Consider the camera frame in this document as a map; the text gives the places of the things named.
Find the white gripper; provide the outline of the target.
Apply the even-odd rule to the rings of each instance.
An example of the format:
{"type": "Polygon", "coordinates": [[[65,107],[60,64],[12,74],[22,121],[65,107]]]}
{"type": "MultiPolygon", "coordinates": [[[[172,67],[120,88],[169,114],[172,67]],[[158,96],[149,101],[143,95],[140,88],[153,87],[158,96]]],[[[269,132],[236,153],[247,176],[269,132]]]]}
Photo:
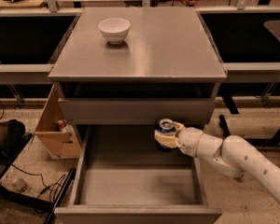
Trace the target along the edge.
{"type": "Polygon", "coordinates": [[[155,131],[154,137],[156,141],[168,148],[179,147],[183,154],[195,157],[203,131],[192,127],[185,128],[185,126],[179,122],[174,122],[174,126],[175,132],[179,133],[178,139],[175,133],[161,133],[155,131]]]}

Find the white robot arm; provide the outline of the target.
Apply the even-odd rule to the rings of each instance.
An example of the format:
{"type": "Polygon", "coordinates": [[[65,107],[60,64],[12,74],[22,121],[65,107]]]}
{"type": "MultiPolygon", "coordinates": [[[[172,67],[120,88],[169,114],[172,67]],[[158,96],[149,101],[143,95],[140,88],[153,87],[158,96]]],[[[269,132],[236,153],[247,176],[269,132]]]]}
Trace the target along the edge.
{"type": "Polygon", "coordinates": [[[244,138],[230,135],[221,139],[170,119],[159,122],[154,137],[161,146],[178,148],[185,155],[203,159],[229,177],[239,178],[248,172],[280,204],[280,168],[244,138]]]}

